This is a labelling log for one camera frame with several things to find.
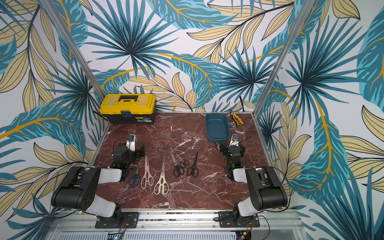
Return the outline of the pink handled kitchen scissors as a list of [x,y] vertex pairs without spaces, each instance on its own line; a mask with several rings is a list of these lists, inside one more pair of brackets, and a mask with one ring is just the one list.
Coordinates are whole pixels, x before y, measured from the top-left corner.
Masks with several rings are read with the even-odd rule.
[[141,188],[145,189],[147,186],[153,186],[154,177],[151,175],[148,157],[145,157],[145,172],[141,180]]

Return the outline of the blue handled scissors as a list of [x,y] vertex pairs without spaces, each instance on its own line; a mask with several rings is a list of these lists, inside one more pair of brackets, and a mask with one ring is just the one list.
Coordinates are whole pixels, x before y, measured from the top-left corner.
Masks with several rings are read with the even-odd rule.
[[139,176],[139,171],[141,168],[141,163],[142,163],[142,160],[139,161],[137,168],[136,168],[136,171],[135,171],[135,174],[133,176],[131,176],[129,179],[129,185],[130,186],[137,187],[140,183],[141,178]]

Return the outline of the teal plastic storage box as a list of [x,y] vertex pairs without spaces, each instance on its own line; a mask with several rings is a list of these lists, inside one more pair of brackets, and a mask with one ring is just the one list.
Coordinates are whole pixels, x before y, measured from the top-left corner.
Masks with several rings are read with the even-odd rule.
[[221,113],[207,114],[206,132],[210,143],[224,145],[231,136],[227,116]]

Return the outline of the cream handled kitchen scissors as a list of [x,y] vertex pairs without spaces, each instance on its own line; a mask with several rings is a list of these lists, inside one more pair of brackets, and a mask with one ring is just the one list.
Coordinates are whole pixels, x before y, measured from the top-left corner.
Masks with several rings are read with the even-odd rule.
[[154,194],[155,195],[160,195],[160,194],[166,195],[168,192],[169,192],[169,185],[168,185],[168,183],[166,181],[166,177],[165,177],[165,163],[163,163],[162,168],[161,168],[161,175],[159,177],[158,182],[155,184],[155,187],[154,187]]

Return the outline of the black handled scissors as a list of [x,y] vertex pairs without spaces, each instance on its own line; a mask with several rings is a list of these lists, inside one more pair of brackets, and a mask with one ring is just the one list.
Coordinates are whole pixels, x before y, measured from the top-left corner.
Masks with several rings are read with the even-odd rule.
[[174,171],[173,171],[174,176],[175,176],[175,177],[181,177],[181,176],[184,174],[185,170],[184,170],[184,168],[177,162],[177,160],[176,160],[176,158],[175,158],[175,156],[174,156],[173,153],[171,153],[171,156],[172,156],[172,160],[173,160],[173,163],[174,163]]

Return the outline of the all black scissors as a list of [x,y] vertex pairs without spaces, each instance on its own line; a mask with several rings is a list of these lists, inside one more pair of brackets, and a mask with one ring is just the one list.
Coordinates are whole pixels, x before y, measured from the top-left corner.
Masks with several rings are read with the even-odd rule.
[[199,169],[197,167],[198,153],[196,153],[193,164],[187,169],[187,176],[196,178],[199,175]]

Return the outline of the small black scissors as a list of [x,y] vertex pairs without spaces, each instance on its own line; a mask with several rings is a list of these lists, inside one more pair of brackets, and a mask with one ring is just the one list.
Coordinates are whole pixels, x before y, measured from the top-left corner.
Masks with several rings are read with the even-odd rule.
[[176,157],[180,160],[179,164],[182,168],[185,168],[190,164],[188,160],[181,158],[179,155],[176,155]]

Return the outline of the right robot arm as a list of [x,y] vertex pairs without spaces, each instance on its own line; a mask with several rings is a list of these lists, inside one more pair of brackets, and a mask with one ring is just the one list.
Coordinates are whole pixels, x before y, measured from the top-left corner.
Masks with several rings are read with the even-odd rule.
[[246,168],[242,165],[245,146],[231,144],[220,145],[220,152],[226,157],[225,173],[233,182],[248,186],[249,197],[235,204],[233,210],[219,221],[233,222],[235,225],[247,225],[262,211],[282,208],[290,204],[287,193],[273,167]]

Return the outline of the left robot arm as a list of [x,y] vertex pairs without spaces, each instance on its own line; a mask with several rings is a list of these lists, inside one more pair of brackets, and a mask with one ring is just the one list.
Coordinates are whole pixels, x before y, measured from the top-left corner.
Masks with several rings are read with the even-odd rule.
[[114,154],[111,168],[72,167],[66,173],[51,198],[56,208],[74,209],[95,215],[97,228],[118,227],[128,223],[121,206],[97,195],[98,185],[124,182],[131,167],[145,156],[145,145],[132,151],[126,145],[119,146]]

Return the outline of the yellow black toolbox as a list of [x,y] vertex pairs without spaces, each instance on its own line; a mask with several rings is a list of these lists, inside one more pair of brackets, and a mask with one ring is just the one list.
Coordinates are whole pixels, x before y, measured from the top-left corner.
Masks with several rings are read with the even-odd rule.
[[153,123],[156,97],[152,94],[108,94],[100,114],[111,124]]

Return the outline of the yellow handled pliers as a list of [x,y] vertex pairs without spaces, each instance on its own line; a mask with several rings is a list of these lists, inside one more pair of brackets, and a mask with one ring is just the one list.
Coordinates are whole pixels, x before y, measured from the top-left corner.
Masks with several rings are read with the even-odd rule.
[[231,114],[233,121],[237,124],[237,126],[244,124],[244,122],[241,120],[241,118],[238,115],[236,115],[234,111],[232,111],[232,110],[229,110],[229,111],[230,111],[230,114]]

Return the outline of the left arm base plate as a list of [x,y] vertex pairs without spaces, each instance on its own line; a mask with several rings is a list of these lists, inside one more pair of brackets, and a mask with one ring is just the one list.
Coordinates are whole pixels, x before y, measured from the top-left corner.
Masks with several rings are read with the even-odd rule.
[[122,212],[110,218],[97,217],[96,229],[135,229],[139,212]]

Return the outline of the aluminium front rail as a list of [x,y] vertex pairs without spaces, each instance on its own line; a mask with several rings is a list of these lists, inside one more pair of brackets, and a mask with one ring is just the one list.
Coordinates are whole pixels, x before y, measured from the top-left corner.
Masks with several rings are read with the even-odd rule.
[[46,240],[307,240],[299,213],[262,212],[247,227],[214,219],[224,210],[124,209],[125,227],[96,228],[97,219],[86,214],[60,214]]

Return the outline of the right metal frame post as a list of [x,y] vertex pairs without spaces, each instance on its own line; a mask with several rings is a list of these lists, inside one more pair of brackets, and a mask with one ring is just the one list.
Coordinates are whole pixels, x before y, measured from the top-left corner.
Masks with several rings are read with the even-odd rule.
[[269,78],[268,78],[268,80],[264,86],[263,92],[260,95],[258,103],[257,103],[257,105],[253,111],[253,117],[254,118],[256,118],[259,115],[259,113],[261,112],[263,104],[266,101],[266,99],[268,98],[269,92],[270,92],[271,88],[273,87],[273,84],[274,84],[274,81],[278,75],[278,72],[279,72],[285,58],[289,54],[297,36],[299,35],[299,33],[301,31],[301,27],[305,23],[306,18],[308,16],[308,14],[310,13],[311,7],[313,6],[314,2],[315,1],[304,1],[303,2],[302,8],[300,9],[300,12],[298,13],[298,16],[295,19],[292,30],[290,31],[290,34],[287,36],[286,42],[282,47],[282,50],[279,54],[279,57],[277,58],[277,61],[274,65],[274,68],[273,68],[273,70],[272,70],[272,72],[271,72],[271,74],[270,74],[270,76],[269,76]]

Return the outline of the metal frame post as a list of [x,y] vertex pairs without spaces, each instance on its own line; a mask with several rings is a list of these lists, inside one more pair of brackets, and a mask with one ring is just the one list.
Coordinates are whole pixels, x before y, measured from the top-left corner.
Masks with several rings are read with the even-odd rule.
[[272,72],[271,72],[271,74],[270,74],[270,76],[269,76],[269,78],[268,78],[268,80],[264,86],[263,92],[260,95],[258,103],[257,103],[257,105],[253,111],[253,117],[254,118],[256,118],[259,115],[259,113],[261,112],[263,104],[266,101],[266,99],[268,98],[269,92],[270,92],[271,88],[273,87],[273,84],[274,84],[274,81],[278,75],[278,72],[279,72],[285,58],[289,54],[297,36],[299,35],[299,33],[301,31],[301,27],[305,23],[306,18],[308,16],[308,14],[310,13],[311,7],[313,6],[314,2],[315,1],[304,1],[303,2],[302,8],[300,9],[300,12],[298,13],[298,16],[295,19],[292,30],[290,31],[290,34],[287,36],[286,42],[282,47],[282,50],[279,54],[279,57],[277,58],[277,61],[274,65],[274,68],[273,68],[273,70],[272,70]]
[[62,18],[57,8],[54,6],[53,1],[42,0],[40,1],[40,3],[42,7],[47,11],[47,14],[51,18],[54,25],[57,27],[58,32],[62,35],[64,41],[69,47],[69,50],[72,52],[74,58],[77,60],[78,65],[82,68],[84,74],[93,86],[94,91],[98,94],[101,99],[103,99],[106,95],[104,94],[86,59],[82,55],[75,39],[70,33],[69,25],[66,27],[65,20]]

